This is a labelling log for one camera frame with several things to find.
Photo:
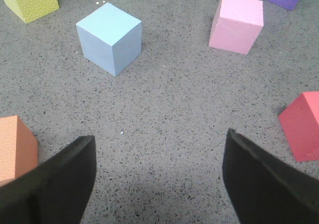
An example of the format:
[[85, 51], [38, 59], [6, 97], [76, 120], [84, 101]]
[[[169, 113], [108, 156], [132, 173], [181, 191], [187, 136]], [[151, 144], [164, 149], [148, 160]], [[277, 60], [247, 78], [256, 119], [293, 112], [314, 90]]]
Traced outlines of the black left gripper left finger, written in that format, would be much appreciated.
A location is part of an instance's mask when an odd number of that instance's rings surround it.
[[2, 224], [78, 224], [96, 177], [94, 136], [81, 136], [0, 189]]

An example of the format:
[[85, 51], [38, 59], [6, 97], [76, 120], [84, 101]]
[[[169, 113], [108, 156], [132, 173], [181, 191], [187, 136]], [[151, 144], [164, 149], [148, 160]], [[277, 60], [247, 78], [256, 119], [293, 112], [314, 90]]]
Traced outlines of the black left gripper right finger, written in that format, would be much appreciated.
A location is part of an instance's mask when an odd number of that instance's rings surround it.
[[229, 129], [223, 181], [242, 224], [317, 224], [319, 182]]

